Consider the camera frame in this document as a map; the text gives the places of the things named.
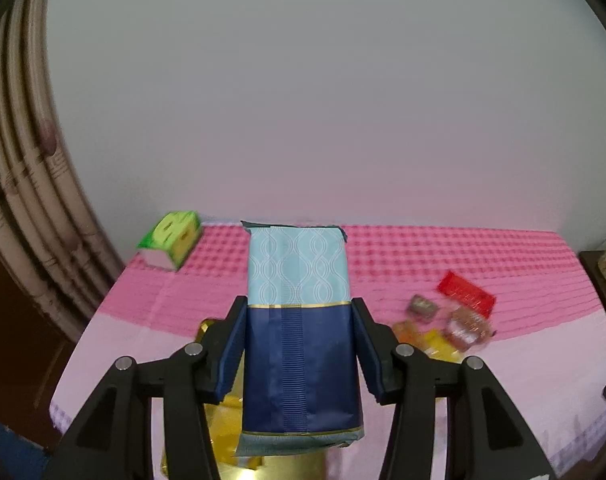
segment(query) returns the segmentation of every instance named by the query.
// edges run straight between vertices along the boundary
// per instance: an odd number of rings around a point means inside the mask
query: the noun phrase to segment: white wall
[[[583,0],[49,0],[81,183],[127,258],[167,210],[606,235]]]

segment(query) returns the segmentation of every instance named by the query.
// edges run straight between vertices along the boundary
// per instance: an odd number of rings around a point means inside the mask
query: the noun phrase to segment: gold wrapper
[[[205,319],[199,326],[196,341],[200,342],[216,319]],[[232,390],[223,401],[214,406],[205,404],[209,437],[221,480],[323,480],[325,478],[325,452],[291,456],[237,457],[238,438],[243,416],[243,362],[241,357]],[[161,472],[167,478],[165,450],[161,459]]]
[[[448,363],[461,363],[463,354],[460,353],[443,337],[438,330],[430,330],[423,335],[425,348],[422,349],[432,359],[447,361]]]

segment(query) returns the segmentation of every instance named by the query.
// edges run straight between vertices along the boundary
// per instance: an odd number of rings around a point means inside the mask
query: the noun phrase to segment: curtain
[[[45,50],[46,0],[0,20],[0,259],[77,340],[122,270],[68,163]]]

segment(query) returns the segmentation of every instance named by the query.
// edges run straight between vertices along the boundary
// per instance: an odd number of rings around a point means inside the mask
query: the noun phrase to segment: light blue package top
[[[249,227],[248,304],[350,301],[339,228]]]

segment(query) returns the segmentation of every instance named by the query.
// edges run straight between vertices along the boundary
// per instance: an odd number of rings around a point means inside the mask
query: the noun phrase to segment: candy wrapper
[[[443,335],[457,349],[464,352],[473,345],[489,341],[493,330],[484,316],[471,308],[460,306],[451,314]]]
[[[420,294],[415,294],[412,300],[410,300],[410,305],[407,309],[421,321],[429,323],[436,316],[439,306]]]
[[[492,294],[488,294],[482,288],[473,285],[451,270],[448,270],[445,274],[437,290],[458,303],[475,310],[486,319],[492,314],[494,303],[496,303],[496,298]]]
[[[249,224],[243,431],[237,456],[363,436],[345,233]]]
[[[416,325],[409,319],[400,321],[392,325],[392,332],[397,336],[400,343],[407,343],[421,350],[425,349],[425,339],[423,334],[419,332]]]
[[[463,361],[464,355],[454,348],[440,331],[430,330],[423,336],[423,340],[425,342],[423,352],[428,357],[439,361],[447,361],[448,363]]]

